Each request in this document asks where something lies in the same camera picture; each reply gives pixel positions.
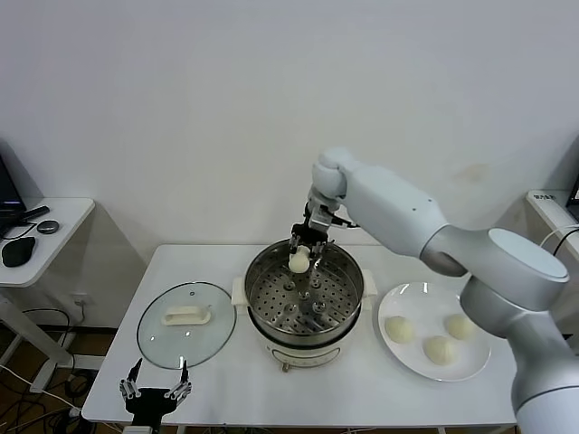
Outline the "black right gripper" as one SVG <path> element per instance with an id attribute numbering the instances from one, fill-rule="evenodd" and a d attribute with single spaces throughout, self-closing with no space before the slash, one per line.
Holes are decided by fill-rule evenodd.
<path id="1" fill-rule="evenodd" d="M 295 254 L 299 245 L 311 247 L 309 254 L 309 271 L 313 272 L 322 257 L 327 239 L 328 236 L 325 231 L 312 229 L 307 223 L 295 223 L 291 228 L 289 254 Z"/>

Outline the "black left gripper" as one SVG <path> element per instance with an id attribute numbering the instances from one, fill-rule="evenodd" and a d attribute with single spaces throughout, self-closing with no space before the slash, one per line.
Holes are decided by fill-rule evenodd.
<path id="1" fill-rule="evenodd" d="M 164 416 L 176 410 L 176 401 L 183 401 L 192 390 L 187 361 L 181 361 L 179 382 L 171 390 L 137 387 L 137 378 L 143 359 L 130 368 L 128 376 L 119 382 L 126 411 L 132 415 L 131 425 L 160 425 Z"/>

